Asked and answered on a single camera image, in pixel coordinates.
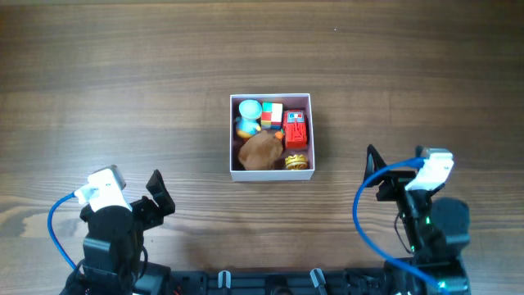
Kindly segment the yellow round wheel toy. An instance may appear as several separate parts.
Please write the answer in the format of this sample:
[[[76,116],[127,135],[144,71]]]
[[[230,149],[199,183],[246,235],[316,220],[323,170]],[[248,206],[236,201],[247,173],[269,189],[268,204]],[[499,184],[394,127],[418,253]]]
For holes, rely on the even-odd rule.
[[[308,159],[304,154],[290,155],[285,158],[285,167],[287,170],[307,170]]]

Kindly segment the yellow duck toy blue hat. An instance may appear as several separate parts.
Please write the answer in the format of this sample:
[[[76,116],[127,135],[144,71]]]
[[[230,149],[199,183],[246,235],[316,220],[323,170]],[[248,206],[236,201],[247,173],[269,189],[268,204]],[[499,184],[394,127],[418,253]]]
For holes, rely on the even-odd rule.
[[[244,100],[238,107],[240,116],[236,118],[236,133],[242,139],[249,139],[261,131],[258,119],[262,115],[262,106],[256,100]]]

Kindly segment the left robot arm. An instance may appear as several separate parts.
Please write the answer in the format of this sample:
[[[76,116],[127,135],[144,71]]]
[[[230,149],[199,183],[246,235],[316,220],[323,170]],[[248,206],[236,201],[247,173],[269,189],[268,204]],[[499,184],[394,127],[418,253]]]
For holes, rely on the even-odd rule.
[[[154,170],[143,196],[127,202],[125,181],[117,166],[88,177],[74,191],[84,208],[80,219],[88,225],[84,258],[73,266],[61,294],[168,294],[171,269],[148,260],[144,232],[160,226],[175,213],[161,173]]]

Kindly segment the small orange fruit toy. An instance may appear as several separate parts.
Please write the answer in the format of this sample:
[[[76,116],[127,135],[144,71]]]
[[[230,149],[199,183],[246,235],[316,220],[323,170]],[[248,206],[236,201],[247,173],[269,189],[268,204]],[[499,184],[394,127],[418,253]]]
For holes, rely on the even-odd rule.
[[[275,138],[278,139],[279,141],[282,141],[283,138],[284,138],[284,134],[283,134],[283,132],[282,132],[281,130],[278,131],[278,132],[276,132],[276,133],[274,134],[274,136],[275,136]]]

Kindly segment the colourful puzzle cube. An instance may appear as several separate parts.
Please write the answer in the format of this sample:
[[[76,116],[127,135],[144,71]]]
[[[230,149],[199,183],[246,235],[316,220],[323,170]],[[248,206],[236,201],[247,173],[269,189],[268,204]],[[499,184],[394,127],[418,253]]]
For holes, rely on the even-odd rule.
[[[262,129],[281,129],[283,105],[276,102],[263,102],[260,124]]]

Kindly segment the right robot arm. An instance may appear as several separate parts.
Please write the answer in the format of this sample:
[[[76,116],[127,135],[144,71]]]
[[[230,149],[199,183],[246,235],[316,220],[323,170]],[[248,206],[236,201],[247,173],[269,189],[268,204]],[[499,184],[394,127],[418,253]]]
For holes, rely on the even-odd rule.
[[[444,148],[417,147],[413,158],[388,165],[373,145],[367,147],[360,189],[377,187],[379,202],[395,203],[395,223],[406,233],[401,241],[406,258],[394,258],[364,238],[384,258],[388,289],[394,294],[471,292],[462,261],[462,251],[471,241],[468,205],[451,197],[433,199],[453,167],[454,156]]]

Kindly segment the brown plush capybara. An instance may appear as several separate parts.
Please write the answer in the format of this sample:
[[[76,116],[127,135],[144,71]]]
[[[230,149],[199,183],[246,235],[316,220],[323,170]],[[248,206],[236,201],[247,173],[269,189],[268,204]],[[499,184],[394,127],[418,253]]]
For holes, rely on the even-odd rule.
[[[263,130],[253,136],[240,148],[238,160],[245,170],[273,170],[283,153],[282,141]]]

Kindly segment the red toy truck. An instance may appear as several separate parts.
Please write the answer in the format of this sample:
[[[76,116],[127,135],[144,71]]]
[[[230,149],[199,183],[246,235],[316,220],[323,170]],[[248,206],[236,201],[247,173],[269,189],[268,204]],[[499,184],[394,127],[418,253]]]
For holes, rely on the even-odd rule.
[[[303,111],[285,111],[282,127],[286,149],[302,150],[307,148],[308,137]]]

